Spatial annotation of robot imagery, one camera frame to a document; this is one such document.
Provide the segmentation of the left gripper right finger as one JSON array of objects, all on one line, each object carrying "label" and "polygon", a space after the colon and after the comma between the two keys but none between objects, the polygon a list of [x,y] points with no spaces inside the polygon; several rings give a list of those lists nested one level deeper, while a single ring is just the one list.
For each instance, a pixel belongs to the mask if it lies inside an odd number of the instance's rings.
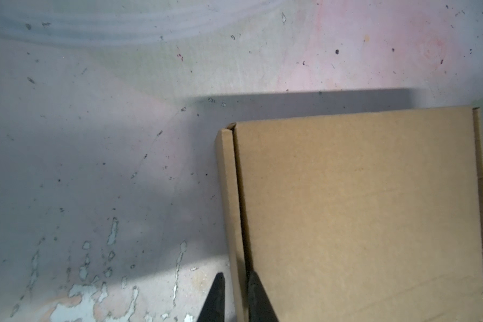
[{"label": "left gripper right finger", "polygon": [[252,270],[248,279],[249,322],[279,322],[263,284]]}]

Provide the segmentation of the brown cardboard box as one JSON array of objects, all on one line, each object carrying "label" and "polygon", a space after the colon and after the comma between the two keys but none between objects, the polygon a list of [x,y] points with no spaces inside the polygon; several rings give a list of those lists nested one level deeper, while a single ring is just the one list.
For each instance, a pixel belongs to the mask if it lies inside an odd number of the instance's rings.
[{"label": "brown cardboard box", "polygon": [[237,122],[215,139],[238,321],[483,321],[477,107]]}]

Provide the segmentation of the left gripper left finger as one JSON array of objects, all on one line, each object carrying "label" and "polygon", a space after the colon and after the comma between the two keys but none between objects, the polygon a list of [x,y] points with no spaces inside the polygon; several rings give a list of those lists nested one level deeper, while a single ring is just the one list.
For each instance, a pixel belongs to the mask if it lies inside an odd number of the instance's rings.
[{"label": "left gripper left finger", "polygon": [[203,304],[197,322],[225,321],[225,276],[222,272],[216,274],[207,298]]}]

